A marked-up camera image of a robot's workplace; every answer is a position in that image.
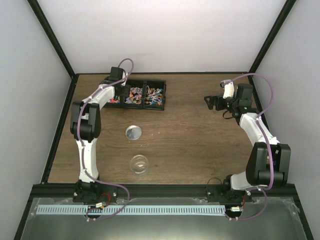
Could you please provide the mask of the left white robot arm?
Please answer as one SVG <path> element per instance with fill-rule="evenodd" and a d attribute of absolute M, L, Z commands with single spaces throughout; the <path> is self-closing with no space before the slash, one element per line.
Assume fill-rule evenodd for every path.
<path fill-rule="evenodd" d="M 127 77 L 124 69 L 112 67 L 109 76 L 91 95 L 71 105 L 70 132 L 78 147 L 79 180 L 83 183 L 94 183 L 99 178 L 96 146 L 102 130 L 101 109 L 115 96 L 129 92 L 126 87 Z"/>

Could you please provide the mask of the clear glass jar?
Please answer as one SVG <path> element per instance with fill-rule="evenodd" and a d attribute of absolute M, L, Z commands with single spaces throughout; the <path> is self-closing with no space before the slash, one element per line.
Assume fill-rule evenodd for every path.
<path fill-rule="evenodd" d="M 131 171 L 137 176 L 146 176 L 150 171 L 150 163 L 142 154 L 135 155 L 129 162 Z"/>

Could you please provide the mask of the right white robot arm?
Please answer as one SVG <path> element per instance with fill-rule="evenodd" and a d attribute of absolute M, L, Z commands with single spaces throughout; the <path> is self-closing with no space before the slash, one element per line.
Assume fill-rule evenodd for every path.
<path fill-rule="evenodd" d="M 240 191 L 285 186 L 291 148 L 270 133 L 253 107 L 253 86 L 247 83 L 234 86 L 230 80 L 221 81 L 220 86 L 223 94 L 205 96 L 204 101 L 210 110 L 230 113 L 230 118 L 235 119 L 252 144 L 245 171 L 226 178 L 228 185 L 222 188 L 223 198 L 232 202 L 240 196 Z"/>

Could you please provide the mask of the black three-compartment candy tray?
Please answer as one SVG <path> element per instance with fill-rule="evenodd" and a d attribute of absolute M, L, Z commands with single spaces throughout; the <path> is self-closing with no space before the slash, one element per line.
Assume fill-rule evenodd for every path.
<path fill-rule="evenodd" d="M 139 109 L 164 111 L 166 103 L 166 81 L 155 79 L 132 79 L 127 96 L 114 96 L 104 107 L 116 109 Z"/>

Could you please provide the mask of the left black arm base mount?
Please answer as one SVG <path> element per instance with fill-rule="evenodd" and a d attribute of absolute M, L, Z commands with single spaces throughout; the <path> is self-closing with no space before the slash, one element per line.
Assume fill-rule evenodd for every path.
<path fill-rule="evenodd" d="M 117 199 L 117 193 L 118 188 L 115 186 L 79 180 L 74 186 L 73 202 L 84 204 L 112 203 Z"/>

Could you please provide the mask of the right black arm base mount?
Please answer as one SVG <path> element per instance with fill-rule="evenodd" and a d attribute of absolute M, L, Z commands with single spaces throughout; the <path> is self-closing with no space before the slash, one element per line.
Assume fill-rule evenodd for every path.
<path fill-rule="evenodd" d="M 211 177 L 205 186 L 205 193 L 209 202 L 239 203 L 243 205 L 247 200 L 244 190 L 231 188 L 231 175 L 224 180 L 218 177 Z"/>

